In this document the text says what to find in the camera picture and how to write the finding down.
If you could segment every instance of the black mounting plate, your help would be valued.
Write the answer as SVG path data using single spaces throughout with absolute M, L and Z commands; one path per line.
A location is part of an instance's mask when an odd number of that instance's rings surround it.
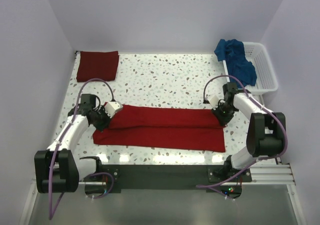
M 114 177 L 114 186 L 111 193 L 121 193 L 122 189 L 150 189 L 150 190 L 196 190 L 196 185 L 210 185 L 221 182 L 214 178 L 213 171 L 223 165 L 101 165 L 99 172 L 110 173 Z M 251 182 L 251 173 L 244 172 L 242 182 Z M 97 182 L 97 178 L 87 178 L 86 182 Z M 103 192 L 102 186 L 96 186 L 96 193 Z

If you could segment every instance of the gray floor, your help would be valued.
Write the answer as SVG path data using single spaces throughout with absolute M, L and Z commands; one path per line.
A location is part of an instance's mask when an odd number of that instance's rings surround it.
M 47 194 L 38 195 L 30 224 L 50 224 Z M 84 187 L 80 186 L 75 193 L 64 195 L 52 224 L 296 225 L 297 222 L 285 185 L 247 185 L 236 202 L 203 190 L 123 190 L 92 202 L 85 198 Z

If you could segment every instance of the blue towel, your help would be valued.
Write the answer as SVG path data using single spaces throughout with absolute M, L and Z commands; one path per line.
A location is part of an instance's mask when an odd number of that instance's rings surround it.
M 218 61 L 225 60 L 229 75 L 239 79 L 244 86 L 254 86 L 256 84 L 256 69 L 252 62 L 247 61 L 245 46 L 242 41 L 221 39 L 214 53 Z M 234 79 L 230 78 L 230 82 L 236 83 L 237 87 L 241 88 Z

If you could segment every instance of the cable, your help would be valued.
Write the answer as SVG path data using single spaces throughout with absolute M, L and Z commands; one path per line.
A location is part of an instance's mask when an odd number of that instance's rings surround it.
M 283 137 L 284 137 L 284 147 L 283 147 L 283 150 L 281 153 L 279 153 L 278 155 L 275 155 L 275 156 L 272 156 L 272 157 L 262 157 L 262 158 L 258 158 L 257 160 L 251 162 L 250 164 L 248 164 L 247 166 L 245 166 L 242 170 L 240 170 L 239 172 L 237 172 L 236 174 L 234 174 L 233 176 L 229 177 L 228 179 L 224 180 L 224 181 L 221 181 L 221 182 L 218 182 L 216 184 L 212 184 L 212 185 L 196 185 L 197 188 L 199 189 L 211 189 L 217 193 L 220 193 L 222 195 L 225 196 L 225 194 L 223 194 L 222 192 L 220 192 L 219 190 L 217 189 L 214 189 L 214 187 L 218 187 L 224 183 L 227 183 L 233 179 L 235 179 L 237 176 L 240 176 L 245 170 L 247 170 L 248 168 L 250 168 L 253 164 L 259 162 L 259 161 L 262 161 L 262 160 L 268 160 L 268 159 L 275 159 L 275 158 L 278 158 L 278 157 L 281 157 L 283 154 L 285 154 L 285 152 L 287 151 L 287 148 L 288 148 L 288 137 L 287 137 L 287 133 L 286 133 L 286 129 L 285 127 L 283 126 L 283 124 L 280 122 L 280 120 L 272 113 L 270 112 L 268 109 L 265 109 L 265 107 L 263 105 L 261 105 L 260 103 L 258 103 L 254 98 L 250 97 L 247 90 L 245 89 L 244 85 L 239 81 L 239 79 L 237 79 L 236 77 L 234 76 L 231 76 L 231 75 L 219 75 L 219 76 L 215 76 L 214 78 L 211 78 L 207 83 L 206 85 L 204 86 L 204 90 L 203 90 L 203 101 L 205 102 L 206 101 L 206 88 L 208 86 L 208 84 L 210 82 L 212 82 L 213 80 L 217 79 L 217 78 L 222 78 L 222 77 L 229 77 L 229 78 L 232 78 L 234 80 L 236 80 L 239 85 L 241 86 L 241 88 L 243 89 L 245 95 L 248 97 L 248 99 L 253 102 L 256 106 L 260 107 L 260 109 L 262 111 L 264 111 L 265 113 L 267 113 L 268 115 L 270 115 L 274 121 L 277 122 L 277 124 L 279 125 L 282 133 L 283 133 Z
M 98 111 L 101 105 L 101 101 L 100 98 L 97 95 L 94 95 L 96 99 L 98 99 L 99 105 L 97 107 L 95 107 L 93 110 Z
M 101 178 L 101 186 L 103 187 L 103 192 L 99 196 L 101 196 L 101 195 L 103 195 L 104 193 L 107 192 L 107 188 L 108 188 L 107 185 L 108 185 L 108 176 L 103 175 L 102 178 Z M 84 190 L 84 193 L 85 193 L 85 195 L 87 195 L 89 197 L 89 194 L 90 194 L 89 192 Z
M 103 194 L 101 194 L 99 196 L 95 196 L 93 199 L 101 199 L 101 198 L 107 196 L 108 193 L 110 193 L 110 191 L 114 187 L 114 183 L 115 183 L 114 177 L 108 172 L 97 172 L 97 173 L 90 174 L 86 177 L 88 178 L 88 177 L 94 177 L 94 176 L 100 176 L 100 175 L 107 175 L 108 177 L 110 177 L 111 178 L 111 186 L 109 187 L 108 190 L 105 190 L 105 192 Z
M 81 92 L 82 90 L 84 89 L 84 87 L 92 82 L 92 81 L 100 81 L 100 82 L 103 82 L 109 89 L 110 89 L 110 93 L 111 93 L 111 101 L 112 102 L 115 102 L 115 96 L 114 96 L 114 93 L 111 89 L 111 87 L 109 86 L 109 84 L 100 79 L 100 78 L 92 78 L 88 81 L 86 81 L 82 87 L 80 88 L 79 90 L 79 93 L 76 97 L 76 102 L 75 102 L 75 109 L 74 109 L 74 112 L 73 112 L 73 116 L 72 116 L 72 119 L 71 119 L 71 122 L 67 125 L 67 127 L 65 128 L 65 130 L 62 132 L 61 136 L 59 137 L 57 143 L 56 143 L 56 146 L 55 146 L 55 149 L 54 149 L 54 152 L 53 152 L 53 155 L 52 155 L 52 159 L 51 159 L 51 162 L 50 162 L 50 168 L 49 168 L 49 185 L 48 185 L 48 199 L 49 199 L 49 220 L 51 220 L 57 210 L 57 207 L 59 205 L 59 202 L 61 200 L 61 198 L 63 197 L 64 193 L 61 193 L 59 199 L 57 200 L 54 208 L 52 209 L 52 180 L 53 180 L 53 175 L 54 175 L 54 165 L 55 165 L 55 161 L 56 161 L 56 156 L 57 156 L 57 153 L 58 153 L 58 149 L 59 149 L 59 146 L 61 144 L 61 141 L 64 139 L 64 136 L 66 135 L 66 133 L 68 132 L 69 128 L 71 127 L 71 125 L 73 124 L 73 122 L 75 121 L 76 119 L 76 114 L 77 114 L 77 111 L 78 111 L 78 104 L 79 104 L 79 99 L 80 99 L 80 95 L 81 95 Z
M 220 104 L 222 104 L 222 103 L 221 103 L 221 101 L 224 101 L 224 102 L 226 102 L 225 100 L 223 100 L 223 99 L 220 99 L 220 100 L 218 101 L 218 107 L 220 106 Z

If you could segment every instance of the towel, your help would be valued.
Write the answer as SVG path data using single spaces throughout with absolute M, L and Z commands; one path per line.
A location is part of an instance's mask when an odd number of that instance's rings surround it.
M 224 40 L 221 39 L 214 50 L 218 61 L 225 60 L 228 74 L 236 77 L 246 86 L 255 86 L 257 81 L 256 69 L 252 62 L 247 61 L 245 56 L 244 43 L 236 39 Z
M 102 79 L 113 81 L 116 79 L 119 54 L 112 52 L 81 51 L 80 64 L 76 75 L 78 82 L 86 82 L 89 79 Z
M 125 145 L 224 153 L 223 126 L 210 109 L 123 105 L 109 128 L 93 133 L 98 145 Z

